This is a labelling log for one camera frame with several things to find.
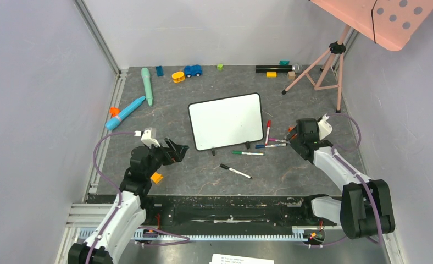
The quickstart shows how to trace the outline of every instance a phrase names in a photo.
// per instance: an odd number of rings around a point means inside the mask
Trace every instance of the tripod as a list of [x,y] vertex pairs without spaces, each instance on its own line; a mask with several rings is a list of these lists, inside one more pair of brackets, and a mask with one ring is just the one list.
[[[343,61],[344,61],[344,52],[346,51],[346,47],[343,44],[343,41],[345,40],[349,30],[351,29],[351,26],[346,25],[345,29],[343,30],[343,33],[340,36],[340,39],[328,47],[328,49],[314,62],[312,63],[309,68],[307,68],[303,73],[299,75],[291,84],[289,84],[288,87],[286,87],[281,94],[285,95],[289,89],[291,89],[294,84],[296,84],[302,77],[307,76],[307,79],[312,83],[314,86],[314,90],[324,90],[324,89],[331,89],[331,88],[338,88],[338,104],[336,106],[336,113],[341,112],[341,90],[343,85]],[[317,83],[314,82],[312,77],[309,75],[309,71],[312,70],[317,63],[319,63],[323,58],[325,58],[328,53],[330,53],[330,56],[326,60],[325,64],[320,68],[320,71],[322,72]],[[320,86],[323,79],[325,78],[326,73],[328,72],[328,69],[331,66],[331,63],[335,59],[336,55],[340,55],[340,66],[338,68],[338,84],[336,85],[329,85],[329,86]]]

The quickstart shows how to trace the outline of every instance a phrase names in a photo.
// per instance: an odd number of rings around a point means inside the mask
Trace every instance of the green marker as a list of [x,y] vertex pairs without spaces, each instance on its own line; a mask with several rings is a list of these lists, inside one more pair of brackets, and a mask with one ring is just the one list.
[[145,97],[148,102],[148,106],[152,106],[152,84],[150,83],[150,71],[147,68],[141,70],[142,80],[144,81]]
[[231,153],[233,153],[233,154],[238,154],[238,155],[256,155],[256,156],[265,156],[265,153],[263,153],[263,152],[254,153],[254,152],[242,152],[242,151],[238,151],[238,150],[233,150]]

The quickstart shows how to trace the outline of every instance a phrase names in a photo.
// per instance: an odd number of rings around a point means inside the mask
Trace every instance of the white wall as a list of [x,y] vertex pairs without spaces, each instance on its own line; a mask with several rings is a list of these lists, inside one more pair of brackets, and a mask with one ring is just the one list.
[[53,263],[115,76],[73,1],[0,0],[0,263]]
[[344,86],[368,173],[390,185],[405,256],[433,263],[433,12],[398,52],[360,36]]
[[122,68],[309,64],[344,24],[307,0],[85,0]]

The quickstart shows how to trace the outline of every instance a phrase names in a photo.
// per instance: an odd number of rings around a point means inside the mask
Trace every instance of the black cylinder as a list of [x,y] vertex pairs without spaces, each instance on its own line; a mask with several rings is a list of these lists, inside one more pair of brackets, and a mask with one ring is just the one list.
[[256,73],[266,72],[287,73],[291,72],[292,65],[256,65]]

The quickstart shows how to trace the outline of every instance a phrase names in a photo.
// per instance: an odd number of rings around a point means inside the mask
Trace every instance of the whiteboard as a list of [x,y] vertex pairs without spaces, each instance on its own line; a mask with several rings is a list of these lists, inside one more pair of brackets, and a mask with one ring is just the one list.
[[258,93],[192,103],[187,109],[197,150],[263,139]]

